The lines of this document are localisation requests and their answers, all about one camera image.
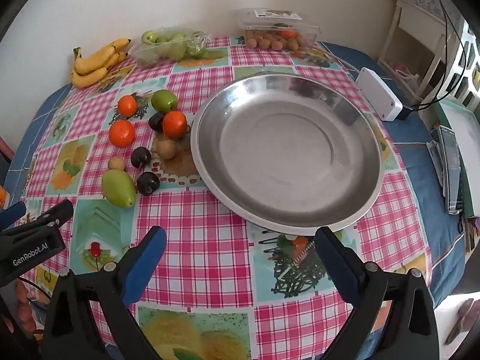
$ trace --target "pink checkered tablecloth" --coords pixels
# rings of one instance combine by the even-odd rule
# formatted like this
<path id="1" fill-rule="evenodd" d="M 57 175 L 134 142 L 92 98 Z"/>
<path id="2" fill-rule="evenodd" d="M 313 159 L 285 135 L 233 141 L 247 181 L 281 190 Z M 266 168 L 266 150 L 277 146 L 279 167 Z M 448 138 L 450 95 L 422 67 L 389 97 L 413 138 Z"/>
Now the pink checkered tablecloth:
<path id="1" fill-rule="evenodd" d="M 252 231 L 198 176 L 163 174 L 160 189 L 149 197 L 139 195 L 131 210 L 114 207 L 103 198 L 101 177 L 108 159 L 124 158 L 126 172 L 135 180 L 141 171 L 129 164 L 130 154 L 139 146 L 150 148 L 154 140 L 148 126 L 154 111 L 145 105 L 131 119 L 136 131 L 133 144 L 122 149 L 110 144 L 108 130 L 118 116 L 119 98 L 169 89 L 191 122 L 202 101 L 215 91 L 258 71 L 291 72 L 333 88 L 364 112 L 382 144 L 385 165 L 378 199 L 363 218 L 343 230 L 342 242 L 364 261 L 376 261 L 386 270 L 423 258 L 429 280 L 430 250 L 411 184 L 398 150 L 343 66 L 328 58 L 318 65 L 302 53 L 248 50 L 242 38 L 215 38 L 209 48 L 214 49 L 216 59 L 198 65 L 164 62 L 141 69 L 128 58 L 117 67 L 126 72 L 121 80 L 104 88 L 73 89 L 67 96 L 40 140 L 22 197 L 32 215 L 63 199 L 70 199 L 75 206 L 73 219 L 61 228 L 67 248 L 45 262 L 44 269 L 55 274 L 69 266 L 75 273 L 90 272 L 95 265 L 82 253 L 92 240 L 104 242 L 108 258 L 118 261 L 150 227 L 161 226 L 168 239 L 165 254 L 140 302 L 130 307 L 141 328 L 148 326 L 156 313 L 184 312 L 203 321 L 203 326 L 229 330 L 251 359 L 311 358 L 325 351 L 351 307 L 341 300 L 328 277 L 293 293 L 273 290 L 273 264 L 277 263 L 265 257 L 270 250 L 259 252 L 262 243 L 257 234 L 261 231 Z M 68 121 L 60 139 L 58 128 L 55 137 L 52 135 L 58 120 Z M 63 174 L 72 163 L 80 171 Z M 151 166 L 158 166 L 155 159 Z M 266 237 L 278 240 L 282 236 L 267 232 Z M 27 277 L 35 279 L 35 271 Z M 113 342 L 99 305 L 92 303 L 92 307 L 103 338 Z M 235 327 L 225 325 L 225 315 L 241 322 Z"/>

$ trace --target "clear plastic box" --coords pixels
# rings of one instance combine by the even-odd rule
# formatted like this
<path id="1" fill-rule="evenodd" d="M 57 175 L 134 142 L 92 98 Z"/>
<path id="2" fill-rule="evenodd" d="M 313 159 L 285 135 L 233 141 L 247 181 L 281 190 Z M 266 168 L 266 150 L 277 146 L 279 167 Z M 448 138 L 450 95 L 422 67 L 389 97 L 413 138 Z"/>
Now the clear plastic box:
<path id="1" fill-rule="evenodd" d="M 162 27 L 146 31 L 135 41 L 128 54 L 140 67 L 153 66 L 160 59 L 200 59 L 205 54 L 208 40 L 209 36 L 202 31 L 184 27 Z"/>
<path id="2" fill-rule="evenodd" d="M 256 47 L 265 49 L 272 47 L 272 42 L 277 40 L 282 43 L 282 48 L 296 51 L 294 45 L 290 46 L 292 39 L 296 41 L 297 49 L 312 47 L 319 33 L 318 26 L 311 24 L 308 16 L 302 12 L 267 8 L 241 10 L 238 25 L 245 31 L 245 42 L 253 37 L 257 43 Z M 269 47 L 259 42 L 259 37 L 263 39 L 265 36 L 270 40 Z"/>

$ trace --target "banana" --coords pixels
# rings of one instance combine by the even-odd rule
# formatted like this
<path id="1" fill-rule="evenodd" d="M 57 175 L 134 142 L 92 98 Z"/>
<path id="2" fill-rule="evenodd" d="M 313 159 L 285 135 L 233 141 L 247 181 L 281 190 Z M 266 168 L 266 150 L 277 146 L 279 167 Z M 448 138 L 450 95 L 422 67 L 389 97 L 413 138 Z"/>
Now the banana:
<path id="1" fill-rule="evenodd" d="M 103 47 L 93 53 L 87 59 L 82 59 L 82 49 L 80 47 L 74 49 L 75 55 L 74 68 L 81 76 L 86 76 L 97 69 L 100 69 L 115 53 L 115 46 Z"/>
<path id="2" fill-rule="evenodd" d="M 76 88 L 85 88 L 100 81 L 107 75 L 107 73 L 108 69 L 106 67 L 101 67 L 86 76 L 81 76 L 76 72 L 74 67 L 70 72 L 70 81 Z"/>
<path id="3" fill-rule="evenodd" d="M 117 64 L 120 58 L 120 53 L 116 52 L 110 57 L 110 59 L 103 65 L 104 68 L 110 69 L 113 65 Z"/>
<path id="4" fill-rule="evenodd" d="M 126 60 L 128 57 L 128 52 L 124 52 L 124 51 L 120 51 L 118 53 L 118 61 L 117 63 L 119 64 L 120 62 L 123 62 L 124 60 Z"/>
<path id="5" fill-rule="evenodd" d="M 107 44 L 107 46 L 114 46 L 117 51 L 120 51 L 124 47 L 128 46 L 131 42 L 131 39 L 127 38 L 119 38 L 117 40 L 114 40 L 112 43 Z"/>

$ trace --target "metal bowl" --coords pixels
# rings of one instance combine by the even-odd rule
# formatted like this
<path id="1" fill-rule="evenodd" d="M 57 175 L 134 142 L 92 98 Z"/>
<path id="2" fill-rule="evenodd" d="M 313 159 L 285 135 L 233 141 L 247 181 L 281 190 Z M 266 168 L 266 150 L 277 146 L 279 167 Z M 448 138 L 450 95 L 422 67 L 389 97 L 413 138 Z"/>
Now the metal bowl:
<path id="1" fill-rule="evenodd" d="M 215 93 L 195 117 L 191 152 L 215 197 L 281 233 L 351 225 L 383 181 L 378 142 L 363 114 L 294 74 L 256 74 Z"/>

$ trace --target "orange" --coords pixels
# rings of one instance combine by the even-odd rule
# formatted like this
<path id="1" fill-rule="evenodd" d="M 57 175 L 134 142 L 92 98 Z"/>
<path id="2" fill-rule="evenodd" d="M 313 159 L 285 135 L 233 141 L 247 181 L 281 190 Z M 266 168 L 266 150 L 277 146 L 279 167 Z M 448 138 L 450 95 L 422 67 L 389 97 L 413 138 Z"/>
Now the orange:
<path id="1" fill-rule="evenodd" d="M 117 104 L 118 113 L 124 117 L 131 117 L 137 112 L 137 102 L 131 95 L 123 96 Z"/>
<path id="2" fill-rule="evenodd" d="M 295 30 L 280 30 L 278 31 L 278 34 L 283 38 L 283 39 L 293 39 L 295 36 L 297 36 L 297 33 Z"/>
<path id="3" fill-rule="evenodd" d="M 128 120 L 117 120 L 110 126 L 109 139 L 116 147 L 126 147 L 135 139 L 135 129 Z"/>
<path id="4" fill-rule="evenodd" d="M 170 139 L 180 139 L 187 132 L 187 118 L 180 111 L 170 111 L 163 117 L 163 133 Z"/>

